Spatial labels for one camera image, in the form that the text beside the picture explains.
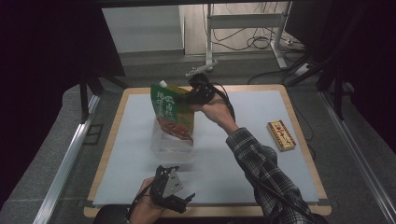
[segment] plaid sleeve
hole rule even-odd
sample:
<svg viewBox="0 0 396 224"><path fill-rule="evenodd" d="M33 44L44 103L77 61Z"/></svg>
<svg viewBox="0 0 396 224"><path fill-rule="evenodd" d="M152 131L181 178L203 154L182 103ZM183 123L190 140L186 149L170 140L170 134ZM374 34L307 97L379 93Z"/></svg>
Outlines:
<svg viewBox="0 0 396 224"><path fill-rule="evenodd" d="M246 128L230 134L226 143L254 188L256 202L262 207L266 220L278 220L279 223L312 223L250 178L254 176L260 179L265 186L310 214L300 190L277 167L277 155L271 147L262 145Z"/></svg>

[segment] hand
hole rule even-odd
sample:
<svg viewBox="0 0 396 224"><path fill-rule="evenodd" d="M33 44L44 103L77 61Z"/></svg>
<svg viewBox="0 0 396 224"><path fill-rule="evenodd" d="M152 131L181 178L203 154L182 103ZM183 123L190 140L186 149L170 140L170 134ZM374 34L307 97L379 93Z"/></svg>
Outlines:
<svg viewBox="0 0 396 224"><path fill-rule="evenodd" d="M227 134L231 134L239 128L224 100L218 94L215 94L209 103L205 105L190 105L190 109L204 112L208 119L217 123Z"/></svg>
<svg viewBox="0 0 396 224"><path fill-rule="evenodd" d="M145 179L140 187L139 194L146 186L148 186L154 177ZM155 204L150 196L149 189L139 202L137 202L134 211L131 214L130 221L133 224L152 224L160 218L161 214L165 209Z"/></svg>

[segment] small gold box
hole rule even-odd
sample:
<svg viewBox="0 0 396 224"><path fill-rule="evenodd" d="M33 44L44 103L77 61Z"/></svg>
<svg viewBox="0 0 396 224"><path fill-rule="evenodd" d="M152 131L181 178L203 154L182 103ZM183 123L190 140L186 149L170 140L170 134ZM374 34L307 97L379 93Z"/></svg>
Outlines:
<svg viewBox="0 0 396 224"><path fill-rule="evenodd" d="M294 142L294 139L291 137L288 129L286 128L285 124L283 124L281 119L268 122L267 128L273 136L280 151L295 148L296 143Z"/></svg>

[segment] snack bag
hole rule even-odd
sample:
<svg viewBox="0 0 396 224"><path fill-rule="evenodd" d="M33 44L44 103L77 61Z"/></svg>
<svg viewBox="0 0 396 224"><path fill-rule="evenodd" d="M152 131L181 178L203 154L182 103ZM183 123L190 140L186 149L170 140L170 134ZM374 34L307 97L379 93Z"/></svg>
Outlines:
<svg viewBox="0 0 396 224"><path fill-rule="evenodd" d="M166 84L151 85L150 98L161 129L181 140L192 141L194 111L186 104L176 104L174 97L189 91Z"/></svg>

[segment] person's left hand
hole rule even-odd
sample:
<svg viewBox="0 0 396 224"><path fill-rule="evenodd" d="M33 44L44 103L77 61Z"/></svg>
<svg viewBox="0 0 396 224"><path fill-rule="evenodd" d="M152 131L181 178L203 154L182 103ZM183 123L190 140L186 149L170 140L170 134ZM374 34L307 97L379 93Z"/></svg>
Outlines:
<svg viewBox="0 0 396 224"><path fill-rule="evenodd" d="M154 177L145 179L137 194L139 194L153 180ZM145 196L137 202L134 211L131 214L130 221L133 224L152 224L160 218L164 210L165 209L163 207L160 207L151 200L148 189Z"/></svg>

